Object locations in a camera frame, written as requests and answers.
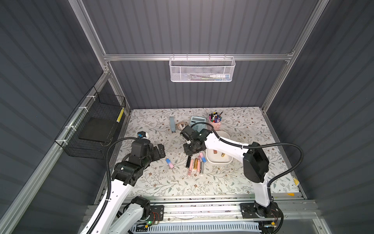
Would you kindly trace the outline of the black lipstick tube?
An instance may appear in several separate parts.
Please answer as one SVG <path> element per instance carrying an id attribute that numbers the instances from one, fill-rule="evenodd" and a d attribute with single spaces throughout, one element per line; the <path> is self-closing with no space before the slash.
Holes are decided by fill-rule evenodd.
<path id="1" fill-rule="evenodd" d="M 186 167 L 189 168 L 191 165 L 191 156 L 188 156 Z"/>

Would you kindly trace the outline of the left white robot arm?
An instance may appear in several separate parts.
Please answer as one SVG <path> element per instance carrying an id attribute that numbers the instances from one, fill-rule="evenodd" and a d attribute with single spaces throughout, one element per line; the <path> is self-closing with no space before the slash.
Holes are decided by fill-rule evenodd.
<path id="1" fill-rule="evenodd" d="M 126 234 L 138 221 L 145 221 L 151 213 L 150 201 L 143 197 L 131 200 L 125 212 L 118 211 L 125 198 L 130 194 L 138 179 L 154 161 L 165 158 L 165 147 L 154 146 L 147 138 L 125 137 L 109 146 L 109 150 L 118 143 L 132 140 L 131 152 L 117 163 L 111 172 L 107 165 L 107 191 L 91 219 L 81 231 L 82 234 Z"/>

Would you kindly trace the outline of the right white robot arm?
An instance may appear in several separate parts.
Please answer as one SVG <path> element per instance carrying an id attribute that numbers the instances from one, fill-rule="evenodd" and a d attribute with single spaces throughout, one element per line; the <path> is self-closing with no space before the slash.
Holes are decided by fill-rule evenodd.
<path id="1" fill-rule="evenodd" d="M 198 132 L 189 125 L 181 131 L 181 136 L 187 141 L 183 145 L 186 155 L 209 149 L 225 153 L 242 163 L 243 174 L 252 182 L 254 189 L 254 211 L 259 217 L 270 215 L 272 195 L 268 185 L 269 160 L 260 144 L 240 144 L 222 137 L 215 130 L 202 129 Z"/>

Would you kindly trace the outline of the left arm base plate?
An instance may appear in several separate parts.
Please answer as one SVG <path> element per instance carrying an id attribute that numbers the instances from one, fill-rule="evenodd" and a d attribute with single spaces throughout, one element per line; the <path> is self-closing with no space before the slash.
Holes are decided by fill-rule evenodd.
<path id="1" fill-rule="evenodd" d="M 149 214 L 140 219 L 143 222 L 156 222 L 156 221 L 163 221 L 165 213 L 164 205 L 151 205 Z"/>

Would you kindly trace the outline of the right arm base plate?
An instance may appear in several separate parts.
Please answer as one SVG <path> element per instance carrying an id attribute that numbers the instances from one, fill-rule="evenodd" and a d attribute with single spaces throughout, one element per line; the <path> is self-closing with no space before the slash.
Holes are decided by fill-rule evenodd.
<path id="1" fill-rule="evenodd" d="M 267 207 L 257 204 L 256 202 L 241 203 L 240 212 L 244 219 L 250 218 L 281 218 L 282 211 L 279 209 L 277 203 L 270 202 Z"/>

